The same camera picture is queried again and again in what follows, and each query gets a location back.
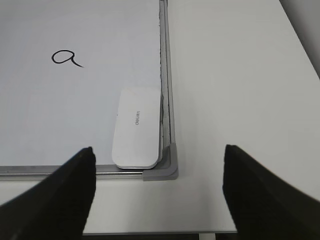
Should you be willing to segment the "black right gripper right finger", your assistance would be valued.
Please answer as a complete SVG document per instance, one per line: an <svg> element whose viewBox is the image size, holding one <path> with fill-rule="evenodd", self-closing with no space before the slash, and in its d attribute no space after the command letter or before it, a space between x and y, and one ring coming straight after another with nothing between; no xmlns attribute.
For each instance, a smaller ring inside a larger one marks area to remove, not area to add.
<svg viewBox="0 0 320 240"><path fill-rule="evenodd" d="M236 145L226 145L223 195L240 240L318 240L320 202Z"/></svg>

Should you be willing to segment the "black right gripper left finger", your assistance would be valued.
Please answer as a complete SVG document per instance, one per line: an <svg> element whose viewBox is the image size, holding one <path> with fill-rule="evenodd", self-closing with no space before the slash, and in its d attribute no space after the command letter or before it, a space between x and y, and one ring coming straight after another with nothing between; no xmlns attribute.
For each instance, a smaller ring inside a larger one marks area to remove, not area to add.
<svg viewBox="0 0 320 240"><path fill-rule="evenodd" d="M80 240L96 192L92 147L0 206L2 240Z"/></svg>

